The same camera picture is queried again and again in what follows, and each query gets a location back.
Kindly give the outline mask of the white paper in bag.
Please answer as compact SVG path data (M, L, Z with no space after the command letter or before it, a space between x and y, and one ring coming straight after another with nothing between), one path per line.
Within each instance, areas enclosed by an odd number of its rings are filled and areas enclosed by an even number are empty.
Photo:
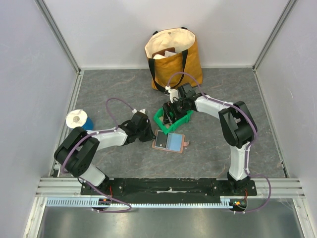
M171 57L171 56L174 56L176 55L177 53L171 53L171 52L165 52L165 57L162 57L162 56L159 56L159 55L156 55L153 59L155 60L159 60L159 59L164 59L164 58L168 58L168 57Z

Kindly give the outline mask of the green plastic bin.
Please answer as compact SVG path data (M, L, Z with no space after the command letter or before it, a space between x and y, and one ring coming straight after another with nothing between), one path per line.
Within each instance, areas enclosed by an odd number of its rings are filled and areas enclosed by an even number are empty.
M160 108L154 115L153 119L154 122L158 125L158 127L161 129L161 131L167 135L169 133L175 132L181 125L188 123L191 119L191 115L194 113L194 111L187 111L185 116L183 116L180 119L175 120L172 122L171 119L167 119L167 123L163 123L163 116L164 111L163 108Z

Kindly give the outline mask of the right aluminium frame post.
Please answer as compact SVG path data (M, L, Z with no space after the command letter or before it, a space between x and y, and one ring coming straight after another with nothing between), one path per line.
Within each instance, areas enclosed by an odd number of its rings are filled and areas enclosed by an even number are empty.
M252 66L254 72L257 71L259 66L261 65L262 61L264 60L265 56L267 55L269 49L271 48L272 44L274 43L276 37L278 36L279 32L281 31L283 25L285 24L287 18L291 14L293 8L295 7L297 0L288 0L286 6L284 7L281 15L279 16L277 22L275 23L268 39L266 40L262 50L260 51L255 63Z

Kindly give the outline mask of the blue white tissue roll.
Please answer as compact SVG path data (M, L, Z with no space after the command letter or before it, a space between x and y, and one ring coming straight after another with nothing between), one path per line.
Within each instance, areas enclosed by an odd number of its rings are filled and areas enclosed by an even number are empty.
M82 127L85 130L93 130L94 124L91 118L83 109L77 109L69 112L65 119L66 125L70 129Z

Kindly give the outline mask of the black VIP credit card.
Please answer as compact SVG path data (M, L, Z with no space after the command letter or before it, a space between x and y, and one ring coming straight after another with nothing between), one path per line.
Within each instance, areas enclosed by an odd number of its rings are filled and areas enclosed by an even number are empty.
M166 148L168 141L168 135L164 134L163 131L158 131L155 140L155 147Z

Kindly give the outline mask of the left aluminium frame post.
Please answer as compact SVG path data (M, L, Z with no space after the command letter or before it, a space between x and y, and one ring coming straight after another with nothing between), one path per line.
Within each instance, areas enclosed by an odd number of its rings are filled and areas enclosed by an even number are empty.
M77 63L73 53L71 52L64 36L62 35L62 32L60 31L56 21L54 20L54 17L52 13L50 12L46 2L44 0L35 0L36 5L38 6L39 10L41 11L43 17L45 18L47 24L49 25L50 29L52 30L56 40L58 41L61 49L66 54L66 57L68 58L71 66L73 69L77 72L81 72L81 68L79 64Z

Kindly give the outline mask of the aluminium frame post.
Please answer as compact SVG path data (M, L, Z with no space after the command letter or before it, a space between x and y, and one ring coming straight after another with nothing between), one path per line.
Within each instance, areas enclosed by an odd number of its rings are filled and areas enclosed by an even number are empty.
M64 36L62 35L62 32L60 31L56 21L54 20L54 17L52 13L50 12L46 2L44 0L35 0L36 5L38 6L39 10L41 11L43 17L45 18L47 24L49 25L50 29L52 30L56 40L58 41L61 49L66 54L66 57L68 58L71 66L73 69L77 72L81 72L81 68L79 64L77 63L73 53L71 52Z
M288 0L286 6L284 7L281 15L279 16L277 22L275 23L268 39L266 40L262 50L260 51L255 63L252 66L254 72L257 71L259 66L261 65L262 61L264 60L265 56L267 55L269 49L271 48L272 44L274 43L276 37L278 36L279 32L281 31L283 25L285 24L287 18L291 14L293 8L295 7L297 0Z

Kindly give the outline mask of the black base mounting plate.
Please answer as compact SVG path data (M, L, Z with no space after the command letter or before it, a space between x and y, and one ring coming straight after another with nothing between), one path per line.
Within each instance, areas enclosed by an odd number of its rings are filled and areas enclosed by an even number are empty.
M133 204L219 203L221 196L256 196L253 180L236 188L215 178L109 178L97 189Z

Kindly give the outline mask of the mustard yellow tote bag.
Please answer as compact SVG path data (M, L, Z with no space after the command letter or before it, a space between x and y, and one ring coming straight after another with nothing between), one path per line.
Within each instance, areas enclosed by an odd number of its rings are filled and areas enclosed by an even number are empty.
M152 54L175 47L174 56L153 59ZM183 84L191 86L203 83L203 71L196 35L185 27L155 31L145 45L145 53L151 74L151 87L160 92L168 85L177 89Z

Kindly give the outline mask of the pink leather card holder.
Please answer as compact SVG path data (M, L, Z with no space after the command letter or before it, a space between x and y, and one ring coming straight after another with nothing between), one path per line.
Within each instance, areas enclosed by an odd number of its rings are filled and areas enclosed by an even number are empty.
M178 133L169 133L168 135L168 141L166 148L157 148L155 147L155 140L152 143L152 148L162 150L162 151L168 151L168 152L175 152L175 153L182 153L184 148L187 148L189 145L189 141L185 140L184 134L178 134Z

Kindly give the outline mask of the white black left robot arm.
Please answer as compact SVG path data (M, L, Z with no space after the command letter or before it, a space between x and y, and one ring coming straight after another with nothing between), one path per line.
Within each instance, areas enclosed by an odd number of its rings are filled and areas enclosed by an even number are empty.
M99 150L124 146L139 140L148 142L155 139L149 117L137 111L132 119L126 120L118 128L91 131L82 127L74 128L54 153L54 159L62 165L61 171L68 171L75 178L92 184L97 194L107 193L108 177L92 164Z

